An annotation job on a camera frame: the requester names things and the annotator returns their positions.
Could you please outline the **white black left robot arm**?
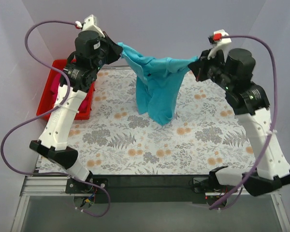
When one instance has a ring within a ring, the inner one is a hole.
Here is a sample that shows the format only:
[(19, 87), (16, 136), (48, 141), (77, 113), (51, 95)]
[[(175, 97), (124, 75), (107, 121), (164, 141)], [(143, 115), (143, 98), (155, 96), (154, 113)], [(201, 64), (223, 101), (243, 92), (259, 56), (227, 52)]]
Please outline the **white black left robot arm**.
[(68, 147), (68, 135), (99, 70), (103, 65), (117, 61), (122, 50), (106, 32), (99, 34), (87, 30), (78, 34), (75, 51), (62, 70), (54, 111), (38, 140), (31, 141), (29, 145), (31, 150), (77, 178), (76, 187), (82, 193), (93, 189), (92, 173), (80, 163), (77, 150)]

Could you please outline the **turquoise t shirt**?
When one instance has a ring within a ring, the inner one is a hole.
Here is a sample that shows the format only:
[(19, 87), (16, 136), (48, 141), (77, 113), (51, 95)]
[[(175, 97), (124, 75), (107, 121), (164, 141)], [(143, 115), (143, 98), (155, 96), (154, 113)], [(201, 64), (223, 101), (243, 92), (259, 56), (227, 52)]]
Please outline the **turquoise t shirt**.
[(139, 114), (148, 113), (156, 123), (164, 126), (174, 117), (177, 95), (188, 65), (198, 60), (155, 58), (144, 56), (124, 43), (121, 57), (136, 74), (136, 104)]

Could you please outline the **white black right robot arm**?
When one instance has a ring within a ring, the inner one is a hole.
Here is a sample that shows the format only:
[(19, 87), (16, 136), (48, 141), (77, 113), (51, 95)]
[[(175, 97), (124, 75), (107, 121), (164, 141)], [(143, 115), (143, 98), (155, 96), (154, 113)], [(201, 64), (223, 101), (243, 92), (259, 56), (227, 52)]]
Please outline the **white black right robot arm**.
[(264, 89), (251, 80), (256, 64), (251, 52), (235, 48), (227, 57), (222, 50), (218, 50), (213, 58), (209, 58), (209, 54), (210, 50), (202, 51), (199, 59), (188, 65), (196, 81), (211, 80), (225, 91), (225, 99), (244, 127), (255, 157), (260, 154), (267, 136), (271, 136), (252, 174), (228, 166), (215, 168), (208, 178), (210, 189), (220, 192), (227, 185), (236, 186), (246, 177), (242, 186), (250, 195), (259, 196), (290, 184), (290, 165), (276, 135), (270, 130), (270, 103)]

